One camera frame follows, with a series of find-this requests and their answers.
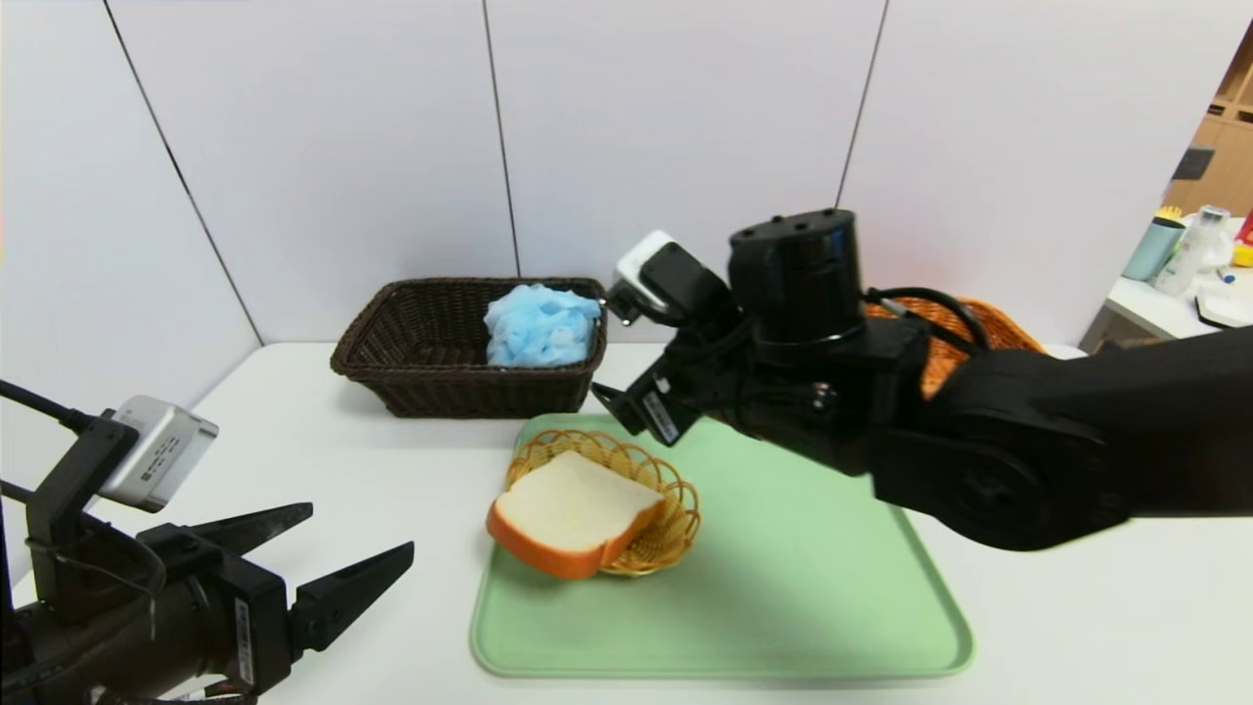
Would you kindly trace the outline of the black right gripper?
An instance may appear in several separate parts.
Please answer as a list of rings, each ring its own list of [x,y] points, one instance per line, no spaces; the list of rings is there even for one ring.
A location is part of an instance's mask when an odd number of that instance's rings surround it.
[[[632,436],[648,433],[674,447],[700,419],[728,423],[739,374],[710,361],[664,353],[626,389],[591,383],[591,396]]]

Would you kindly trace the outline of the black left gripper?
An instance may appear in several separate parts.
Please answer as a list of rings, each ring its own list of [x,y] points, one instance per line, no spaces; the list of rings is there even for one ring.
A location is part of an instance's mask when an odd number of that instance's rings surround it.
[[[174,704],[207,677],[211,704],[256,704],[323,652],[413,563],[407,541],[296,589],[248,558],[313,516],[299,501],[138,538],[104,523],[39,545],[53,589],[18,610],[18,702]]]

